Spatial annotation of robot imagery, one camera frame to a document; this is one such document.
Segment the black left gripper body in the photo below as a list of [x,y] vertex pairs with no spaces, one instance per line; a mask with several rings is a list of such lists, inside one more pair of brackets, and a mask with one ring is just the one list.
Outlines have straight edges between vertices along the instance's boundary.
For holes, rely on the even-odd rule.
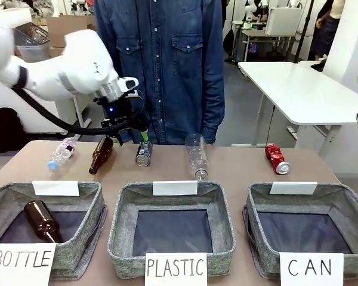
[[105,97],[94,98],[93,101],[103,109],[101,127],[107,129],[105,136],[119,139],[120,132],[125,129],[147,132],[149,120],[143,111],[143,97],[129,94],[112,102]]

